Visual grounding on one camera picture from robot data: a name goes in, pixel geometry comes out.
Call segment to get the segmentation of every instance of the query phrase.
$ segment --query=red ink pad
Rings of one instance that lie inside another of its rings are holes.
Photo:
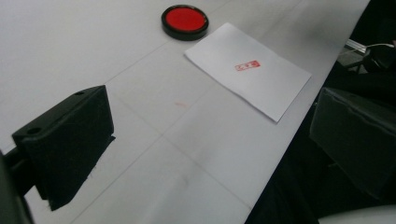
[[[197,40],[206,35],[209,19],[196,7],[177,5],[165,10],[161,17],[163,30],[179,40]]]

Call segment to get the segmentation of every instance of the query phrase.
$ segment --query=red stamp impression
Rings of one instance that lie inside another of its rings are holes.
[[[249,63],[242,63],[239,64],[235,67],[236,71],[244,71],[247,70],[249,68],[255,68],[255,67],[260,67],[260,63],[257,61],[252,61]]]

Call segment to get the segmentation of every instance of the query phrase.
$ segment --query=red stamp ink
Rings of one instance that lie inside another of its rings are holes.
[[[255,67],[260,67],[260,63],[257,61],[252,61],[249,63],[242,63],[239,64],[235,67],[236,71],[243,71],[243,70],[247,70],[249,68],[255,68]]]

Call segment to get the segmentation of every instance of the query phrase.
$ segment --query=paper sheet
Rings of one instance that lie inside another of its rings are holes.
[[[311,76],[230,23],[186,50],[185,55],[276,122]]]

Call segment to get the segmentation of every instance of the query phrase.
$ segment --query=white table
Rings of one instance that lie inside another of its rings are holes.
[[[243,223],[369,0],[0,3],[0,148],[62,99],[106,84],[116,141],[76,198],[37,224]],[[276,124],[190,63],[161,28],[175,4],[230,22],[312,74]]]

